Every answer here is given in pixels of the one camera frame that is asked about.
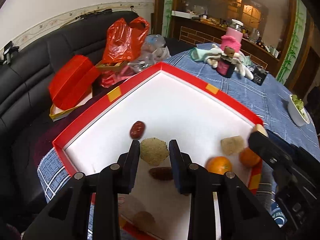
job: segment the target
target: black device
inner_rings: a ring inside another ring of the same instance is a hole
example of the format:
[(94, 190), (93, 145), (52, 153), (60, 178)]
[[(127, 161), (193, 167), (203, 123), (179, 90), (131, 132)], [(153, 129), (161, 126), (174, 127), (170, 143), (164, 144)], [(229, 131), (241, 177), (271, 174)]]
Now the black device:
[(269, 74), (268, 71), (265, 71), (264, 68), (260, 65), (253, 65), (249, 67), (250, 72), (253, 75), (252, 82), (261, 86)]
[(13, 54), (14, 52), (18, 52), (18, 50), (19, 50), (19, 46), (13, 46), (12, 41), (9, 41), (9, 43), (4, 46), (3, 60), (4, 62), (7, 62), (7, 65), (11, 64), (11, 59), (12, 59), (11, 54)]
[[(231, 171), (224, 175), (210, 173), (192, 163), (188, 154), (180, 152), (176, 140), (170, 141), (175, 186), (181, 194), (191, 193), (188, 240), (214, 239), (213, 192), (218, 197), (223, 240), (314, 239), (314, 234), (319, 232), (320, 163), (303, 149), (273, 136), (278, 143), (260, 132), (252, 133), (249, 147), (274, 169), (273, 175), (279, 185), (276, 201), (288, 219), (282, 228), (236, 174)], [(76, 173), (30, 225), (23, 240), (87, 239), (94, 192), (92, 239), (120, 240), (117, 193), (131, 192), (139, 156), (140, 144), (134, 140), (128, 153), (121, 154), (117, 163), (100, 173), (90, 176)]]

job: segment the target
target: orange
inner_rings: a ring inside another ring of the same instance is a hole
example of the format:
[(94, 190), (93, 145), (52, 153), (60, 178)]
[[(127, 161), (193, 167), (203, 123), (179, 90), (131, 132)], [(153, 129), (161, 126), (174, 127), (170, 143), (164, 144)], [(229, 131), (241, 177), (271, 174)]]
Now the orange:
[(228, 158), (224, 156), (218, 156), (210, 159), (205, 168), (209, 172), (218, 173), (223, 175), (227, 171), (231, 171), (232, 165)]
[(249, 147), (245, 148), (239, 154), (240, 162), (246, 166), (247, 168), (252, 168), (253, 166), (257, 165), (260, 161), (260, 157), (256, 155)]

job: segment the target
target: wallpaper border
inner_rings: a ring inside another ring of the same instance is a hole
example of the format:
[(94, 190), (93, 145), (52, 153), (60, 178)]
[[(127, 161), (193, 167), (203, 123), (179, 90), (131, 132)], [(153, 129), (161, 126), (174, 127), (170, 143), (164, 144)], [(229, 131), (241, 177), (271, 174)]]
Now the wallpaper border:
[[(43, 22), (40, 22), (39, 24), (29, 28), (25, 32), (15, 37), (12, 40), (13, 45), (20, 46), (19, 50), (21, 50), (27, 45), (29, 45), (31, 42), (35, 41), (36, 39), (60, 28), (65, 23), (69, 22), (70, 20), (84, 13), (93, 12), (97, 10), (100, 11), (105, 9), (112, 9), (113, 11), (131, 10), (130, 6), (134, 6), (132, 10), (135, 11), (137, 14), (140, 14), (142, 10), (143, 11), (150, 10), (150, 14), (154, 11), (154, 3), (152, 2), (113, 2), (113, 3), (90, 5), (87, 7), (82, 7), (82, 8), (74, 9), (74, 10), (59, 14)], [(1, 48), (0, 50), (1, 58), (3, 58), (2, 56), (3, 52), (4, 52), (4, 48)]]

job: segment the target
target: dark bottle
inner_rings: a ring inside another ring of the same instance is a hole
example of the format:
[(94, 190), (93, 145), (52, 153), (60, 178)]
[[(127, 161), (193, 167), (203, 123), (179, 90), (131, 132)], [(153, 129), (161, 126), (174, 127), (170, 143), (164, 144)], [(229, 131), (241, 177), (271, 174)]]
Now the dark bottle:
[(231, 78), (236, 67), (236, 65), (233, 64), (233, 55), (235, 50), (226, 46), (224, 48), (224, 53), (226, 55), (221, 55), (221, 58), (218, 62), (217, 72), (223, 77)]

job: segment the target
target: clear plastic bag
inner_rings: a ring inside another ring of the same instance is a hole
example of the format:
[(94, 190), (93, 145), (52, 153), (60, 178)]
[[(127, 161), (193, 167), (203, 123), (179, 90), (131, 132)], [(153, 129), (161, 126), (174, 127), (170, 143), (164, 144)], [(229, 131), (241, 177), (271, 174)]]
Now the clear plastic bag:
[(142, 70), (146, 69), (147, 67), (152, 66), (155, 64), (153, 59), (153, 55), (150, 52), (142, 51), (140, 57), (136, 60), (129, 62), (128, 66), (135, 72), (139, 73)]
[(142, 47), (141, 47), (141, 51), (146, 51), (146, 52), (154, 52), (157, 48), (151, 44), (151, 43), (148, 43), (148, 42), (144, 42)]
[(146, 37), (145, 43), (153, 45), (155, 49), (152, 52), (154, 52), (156, 49), (163, 48), (165, 46), (165, 39), (160, 34), (152, 34)]
[(152, 55), (155, 62), (159, 62), (171, 57), (168, 47), (158, 48), (152, 53)]

